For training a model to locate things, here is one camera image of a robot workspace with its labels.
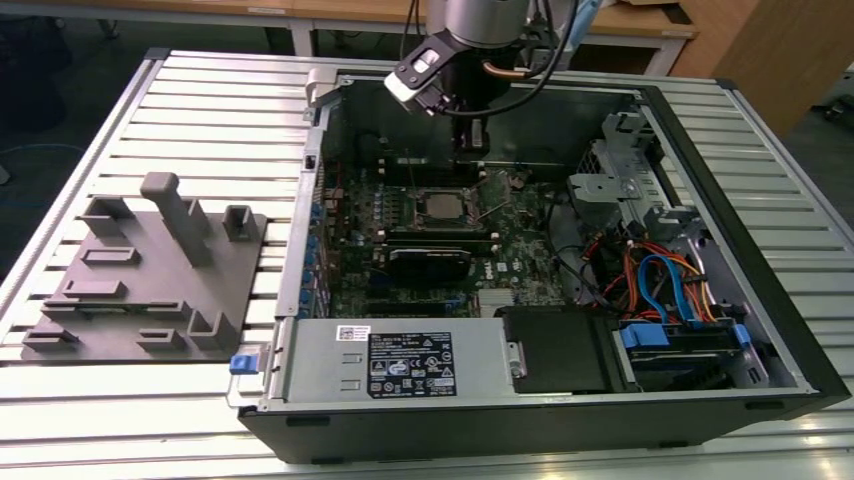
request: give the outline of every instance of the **gray plastic block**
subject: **gray plastic block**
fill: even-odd
[[[149,172],[143,180],[140,193],[143,198],[157,205],[165,228],[181,247],[189,264],[199,267],[211,263],[211,250],[204,244],[204,230],[192,220],[187,205],[177,194],[177,184],[177,175],[173,173]],[[197,203],[193,207],[196,210],[201,209]]]
[[[68,330],[56,328],[53,331],[43,332],[27,332],[24,335],[24,342],[27,346],[37,352],[69,352],[75,348],[75,344],[79,342]]]
[[[160,213],[132,212],[116,197],[92,199],[83,216],[92,233],[24,338],[25,360],[229,359],[267,218],[240,205],[205,214],[176,187],[172,174],[145,177],[141,193]]]
[[[68,298],[121,298],[128,287],[119,280],[69,280],[60,293]]]
[[[173,328],[140,328],[136,344],[149,353],[176,352],[187,342]]]
[[[239,340],[237,331],[225,315],[220,312],[211,325],[199,310],[192,312],[187,336],[201,350],[220,350]]]
[[[253,242],[259,238],[252,209],[245,205],[229,205],[223,215],[223,227],[232,242]]]
[[[92,233],[101,238],[123,238],[119,220],[133,218],[133,212],[121,197],[97,197],[89,203],[80,220],[85,222]]]
[[[139,263],[139,252],[133,247],[107,247],[85,250],[80,260],[89,266],[135,265]]]

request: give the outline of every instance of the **motherboard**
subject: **motherboard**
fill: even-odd
[[[402,160],[398,178],[391,168],[329,176],[331,316],[479,317],[494,306],[564,304],[543,233],[550,184],[523,168],[480,166],[438,185],[418,161]]]

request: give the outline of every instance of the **barcode sticker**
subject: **barcode sticker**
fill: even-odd
[[[694,36],[694,33],[691,32],[679,32],[676,30],[663,30],[662,31],[662,35],[664,37],[684,37],[684,38],[690,38]]]
[[[335,340],[339,342],[367,342],[369,334],[369,325],[339,325]]]
[[[269,13],[273,15],[284,15],[284,8],[260,8],[260,7],[249,7],[247,8],[249,13]]]

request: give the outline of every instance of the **metal bracket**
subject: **metal bracket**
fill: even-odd
[[[319,110],[316,108],[308,107],[303,110],[303,120],[309,122],[312,125],[317,122]]]
[[[640,198],[640,192],[631,180],[611,175],[578,173],[570,176],[575,196],[586,202],[616,202]]]
[[[699,213],[694,207],[652,207],[643,216],[643,224],[658,241],[672,240],[698,216]]]
[[[305,79],[305,100],[309,108],[317,108],[327,103],[323,98],[337,88],[337,68],[315,67],[308,70]]]

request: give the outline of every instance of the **floor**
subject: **floor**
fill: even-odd
[[[107,117],[143,55],[152,46],[183,50],[243,53],[289,53],[288,35],[249,27],[173,25],[121,22],[120,36],[105,40],[92,20],[67,20],[63,36],[73,64],[55,76],[64,98],[67,118],[39,134],[0,129],[0,152],[28,144],[69,144],[85,148]],[[395,59],[399,35],[364,33],[336,45],[331,33],[319,36],[323,55]],[[854,128],[827,123],[811,112],[786,139],[795,158],[825,191],[849,223],[854,221]],[[0,165],[12,175],[0,186],[0,280],[4,278],[51,202],[76,165],[69,149],[40,148],[0,155]]]

